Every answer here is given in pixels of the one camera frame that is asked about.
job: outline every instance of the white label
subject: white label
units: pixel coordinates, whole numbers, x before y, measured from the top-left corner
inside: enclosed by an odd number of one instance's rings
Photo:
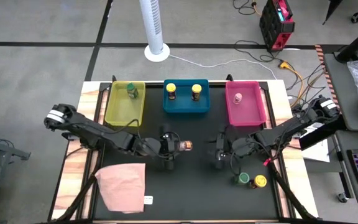
[[[336,107],[335,103],[330,104],[330,105],[327,106],[327,108],[330,109],[330,110],[335,108],[335,107]]]
[[[153,204],[153,196],[145,196],[144,197],[144,204],[145,205],[152,205]]]
[[[331,103],[334,103],[333,100],[327,100],[324,103],[321,103],[321,107],[325,107],[327,105],[330,105]]]

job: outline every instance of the floor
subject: floor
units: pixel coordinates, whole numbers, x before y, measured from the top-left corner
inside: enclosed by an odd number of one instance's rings
[[[261,10],[266,0],[257,2]],[[340,48],[358,36],[358,24],[349,21],[358,11],[358,1],[344,0],[325,26],[321,23],[329,1],[288,2],[296,21],[296,32],[288,44],[301,50],[284,50],[278,57],[303,76],[320,64],[314,45]],[[201,68],[171,57],[162,63],[149,62],[143,56],[143,45],[136,44],[147,42],[139,1],[115,0],[105,13],[110,3],[0,0],[0,138],[32,153],[29,161],[9,165],[0,189],[0,220],[9,224],[46,221],[67,142],[46,130],[42,122],[54,104],[76,105],[84,80],[110,80],[112,75],[119,80],[217,80],[229,73],[235,79],[274,78],[266,68],[249,62],[216,68]],[[240,15],[231,0],[161,0],[160,10],[164,41],[176,44],[171,54],[177,57],[202,65],[253,60],[229,44],[241,39],[263,44],[259,18]],[[209,45],[191,48],[186,44]],[[218,44],[222,48],[213,48]],[[262,49],[248,51],[266,54]],[[295,81],[293,74],[277,68],[277,61],[264,65],[286,86]],[[323,77],[316,86],[327,86]],[[298,89],[299,85],[288,94],[296,95]],[[317,91],[311,91],[308,99]],[[330,96],[330,91],[325,88],[321,94]],[[343,191],[337,174],[310,174],[310,181],[322,218],[358,222],[356,201],[337,203],[333,196]]]

